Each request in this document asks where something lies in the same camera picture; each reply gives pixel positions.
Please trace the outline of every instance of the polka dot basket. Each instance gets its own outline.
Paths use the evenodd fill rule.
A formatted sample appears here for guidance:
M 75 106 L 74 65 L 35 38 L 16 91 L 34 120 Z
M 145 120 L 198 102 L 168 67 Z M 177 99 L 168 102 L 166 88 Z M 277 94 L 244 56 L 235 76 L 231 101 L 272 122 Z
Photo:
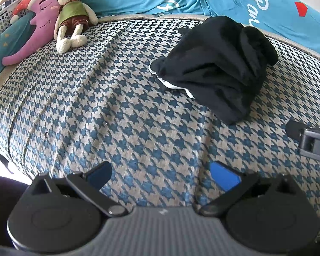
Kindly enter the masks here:
M 21 1 L 22 0 L 16 0 L 13 3 L 11 3 L 8 7 L 5 7 L 3 10 L 0 11 L 0 34 L 10 26 L 9 21 L 12 18 L 12 12 Z M 24 16 L 26 13 L 27 10 L 21 11 L 19 13 L 19 18 Z

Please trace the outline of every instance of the brown shorts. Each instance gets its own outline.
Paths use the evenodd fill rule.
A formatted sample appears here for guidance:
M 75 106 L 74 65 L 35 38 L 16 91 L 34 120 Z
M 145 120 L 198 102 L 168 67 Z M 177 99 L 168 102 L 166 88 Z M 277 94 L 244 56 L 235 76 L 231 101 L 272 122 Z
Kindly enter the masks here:
M 78 15 L 71 17 L 61 23 L 61 26 L 67 26 L 67 33 L 66 34 L 72 34 L 76 28 L 77 25 L 83 24 L 83 30 L 82 32 L 85 32 L 86 29 L 89 27 L 89 21 L 88 17 L 86 15 Z

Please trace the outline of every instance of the pink crescent moon plush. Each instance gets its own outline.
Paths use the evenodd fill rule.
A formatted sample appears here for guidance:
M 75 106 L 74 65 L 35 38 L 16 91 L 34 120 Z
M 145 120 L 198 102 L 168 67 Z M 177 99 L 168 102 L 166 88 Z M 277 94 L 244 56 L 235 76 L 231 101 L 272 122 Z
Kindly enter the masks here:
M 30 39 L 17 53 L 2 59 L 2 65 L 12 65 L 21 62 L 53 39 L 59 7 L 60 5 L 57 0 L 22 0 L 19 3 L 13 11 L 10 23 L 13 24 L 18 20 L 18 13 L 20 11 L 29 9 L 36 14 L 30 21 L 31 25 L 36 25 L 36 29 Z

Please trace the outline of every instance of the green shirt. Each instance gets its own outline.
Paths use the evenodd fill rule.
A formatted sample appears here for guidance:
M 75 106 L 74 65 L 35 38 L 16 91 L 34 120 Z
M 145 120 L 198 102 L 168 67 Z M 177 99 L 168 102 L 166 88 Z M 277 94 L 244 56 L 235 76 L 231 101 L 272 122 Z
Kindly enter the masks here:
M 67 3 L 59 14 L 58 24 L 63 23 L 65 20 L 68 20 L 71 17 L 79 15 L 88 16 L 83 6 L 83 3 L 81 1 L 72 1 L 70 3 Z

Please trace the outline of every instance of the houndstooth pattern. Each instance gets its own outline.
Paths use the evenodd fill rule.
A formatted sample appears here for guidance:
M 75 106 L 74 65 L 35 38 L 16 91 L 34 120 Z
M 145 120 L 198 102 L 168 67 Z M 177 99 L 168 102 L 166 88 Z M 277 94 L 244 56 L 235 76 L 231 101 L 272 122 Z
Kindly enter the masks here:
M 208 164 L 264 176 L 291 173 L 320 216 L 320 162 L 297 154 L 290 118 L 320 126 L 320 59 L 270 39 L 267 69 L 247 120 L 221 123 L 148 71 L 200 21 L 129 20 L 89 29 L 87 46 L 58 55 L 55 42 L 24 60 L 0 90 L 0 150 L 34 177 L 62 177 L 108 160 L 103 193 L 131 208 L 205 204 L 220 195 Z

